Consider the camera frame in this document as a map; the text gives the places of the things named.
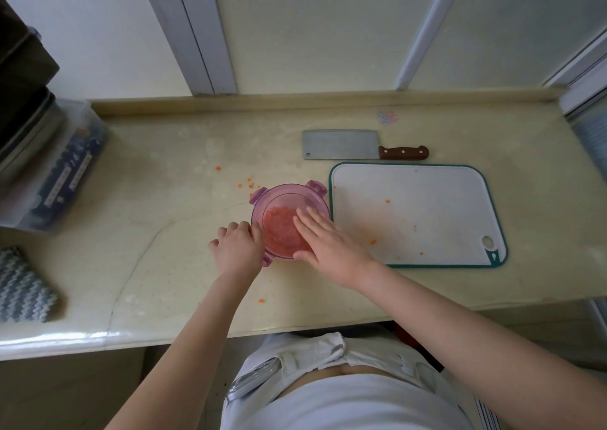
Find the sticker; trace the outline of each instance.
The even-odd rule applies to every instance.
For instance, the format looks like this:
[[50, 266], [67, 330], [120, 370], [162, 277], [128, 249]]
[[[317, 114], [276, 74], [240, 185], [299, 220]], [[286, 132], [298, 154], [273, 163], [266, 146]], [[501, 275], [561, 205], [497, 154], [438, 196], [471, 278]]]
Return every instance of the sticker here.
[[398, 121], [398, 115], [396, 114], [396, 112], [384, 112], [384, 111], [379, 111], [377, 113], [377, 117], [379, 119], [379, 122], [382, 125], [389, 125], [391, 123], [396, 123]]

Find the white wall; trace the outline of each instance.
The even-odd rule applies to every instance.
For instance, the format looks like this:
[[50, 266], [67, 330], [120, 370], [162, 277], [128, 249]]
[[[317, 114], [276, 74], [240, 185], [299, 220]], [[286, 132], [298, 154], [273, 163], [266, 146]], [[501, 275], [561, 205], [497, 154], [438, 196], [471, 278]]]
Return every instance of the white wall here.
[[8, 1], [61, 67], [57, 96], [191, 95], [148, 0]]
[[392, 89], [432, 0], [217, 0], [243, 94]]
[[607, 0], [455, 0], [409, 88], [541, 85], [607, 27]]

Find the beige countertop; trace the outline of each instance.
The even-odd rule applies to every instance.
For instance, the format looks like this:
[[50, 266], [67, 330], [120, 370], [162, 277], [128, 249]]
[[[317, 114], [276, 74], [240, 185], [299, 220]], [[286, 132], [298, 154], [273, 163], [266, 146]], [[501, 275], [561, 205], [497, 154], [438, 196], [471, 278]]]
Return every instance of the beige countertop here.
[[[484, 174], [507, 262], [405, 271], [424, 285], [473, 309], [607, 295], [607, 186], [557, 104], [390, 107], [383, 110], [398, 122], [387, 126], [378, 110], [108, 120], [110, 140], [55, 232], [0, 233], [2, 244], [24, 247], [63, 300], [47, 323], [0, 325], [0, 359], [171, 342], [215, 277], [206, 244], [218, 227], [250, 219], [247, 178], [255, 188], [327, 182], [337, 161], [302, 160], [304, 129], [377, 129], [387, 146], [424, 144], [429, 163]], [[230, 335], [386, 318], [307, 265], [276, 260], [254, 282]]]

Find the right hand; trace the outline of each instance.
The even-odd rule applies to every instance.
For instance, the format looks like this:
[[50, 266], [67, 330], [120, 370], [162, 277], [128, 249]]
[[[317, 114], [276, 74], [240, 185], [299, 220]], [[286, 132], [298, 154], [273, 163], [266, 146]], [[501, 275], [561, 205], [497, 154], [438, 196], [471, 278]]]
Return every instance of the right hand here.
[[293, 258], [306, 261], [342, 287], [357, 289], [369, 264], [375, 262], [369, 253], [310, 207], [306, 212], [298, 208], [293, 222], [314, 251], [296, 251]]

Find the cutting board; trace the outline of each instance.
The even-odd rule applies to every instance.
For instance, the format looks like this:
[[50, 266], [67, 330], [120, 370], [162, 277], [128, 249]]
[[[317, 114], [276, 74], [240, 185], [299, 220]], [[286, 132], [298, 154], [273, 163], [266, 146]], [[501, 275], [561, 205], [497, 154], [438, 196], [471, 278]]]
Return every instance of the cutting board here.
[[498, 267], [508, 256], [487, 183], [471, 166], [345, 162], [329, 186], [335, 224], [391, 267]]

